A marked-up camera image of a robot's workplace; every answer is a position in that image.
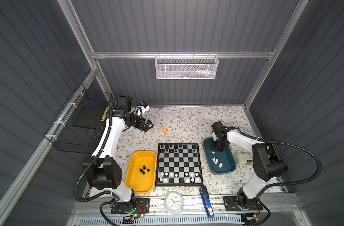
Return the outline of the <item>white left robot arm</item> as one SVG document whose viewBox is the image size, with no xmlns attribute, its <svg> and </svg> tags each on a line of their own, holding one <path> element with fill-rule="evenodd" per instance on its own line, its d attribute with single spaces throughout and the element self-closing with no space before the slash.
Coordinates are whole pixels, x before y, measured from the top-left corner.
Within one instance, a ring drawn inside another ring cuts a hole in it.
<svg viewBox="0 0 344 226">
<path fill-rule="evenodd" d="M 116 103 L 119 98 L 125 99 L 125 104 Z M 84 171 L 74 187 L 74 198 L 78 202 L 89 202 L 103 195 L 112 195 L 119 203 L 134 202 L 134 191 L 122 181 L 122 170 L 115 160 L 116 149 L 125 130 L 135 127 L 140 131 L 149 131 L 154 127 L 151 120 L 143 117 L 150 108 L 149 104 L 146 101 L 137 102 L 132 111 L 131 102 L 134 101 L 132 97 L 121 95 L 113 98 L 106 108 L 102 117 L 106 124 L 99 144 L 91 157 L 84 159 Z M 100 193 L 87 198 L 79 196 L 79 185 L 83 178 Z"/>
</svg>

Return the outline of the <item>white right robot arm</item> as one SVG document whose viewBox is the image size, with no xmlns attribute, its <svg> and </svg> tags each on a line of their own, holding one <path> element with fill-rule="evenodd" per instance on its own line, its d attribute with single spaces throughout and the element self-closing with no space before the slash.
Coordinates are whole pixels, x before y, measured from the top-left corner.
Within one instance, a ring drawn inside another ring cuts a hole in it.
<svg viewBox="0 0 344 226">
<path fill-rule="evenodd" d="M 288 170 L 287 164 L 271 141 L 245 134 L 236 127 L 224 126 L 220 121 L 212 124 L 211 128 L 214 139 L 210 142 L 210 147 L 213 151 L 223 151 L 233 143 L 252 154 L 254 174 L 239 190 L 240 200 L 259 198 L 275 178 Z"/>
</svg>

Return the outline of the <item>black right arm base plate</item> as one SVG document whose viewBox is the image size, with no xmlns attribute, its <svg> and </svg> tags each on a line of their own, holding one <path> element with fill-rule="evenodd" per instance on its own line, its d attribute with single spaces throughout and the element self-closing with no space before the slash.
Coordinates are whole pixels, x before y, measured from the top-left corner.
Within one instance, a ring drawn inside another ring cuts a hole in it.
<svg viewBox="0 0 344 226">
<path fill-rule="evenodd" d="M 263 207 L 256 199 L 247 199 L 242 196 L 224 196 L 223 202 L 226 211 L 261 211 Z"/>
</svg>

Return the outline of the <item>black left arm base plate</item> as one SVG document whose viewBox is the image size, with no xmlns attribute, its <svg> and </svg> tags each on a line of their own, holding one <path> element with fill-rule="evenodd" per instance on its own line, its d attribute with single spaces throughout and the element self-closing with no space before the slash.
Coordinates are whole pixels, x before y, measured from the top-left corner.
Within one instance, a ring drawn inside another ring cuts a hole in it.
<svg viewBox="0 0 344 226">
<path fill-rule="evenodd" d="M 110 207 L 111 214 L 146 214 L 149 213 L 150 199 L 136 198 L 130 202 L 114 202 Z"/>
</svg>

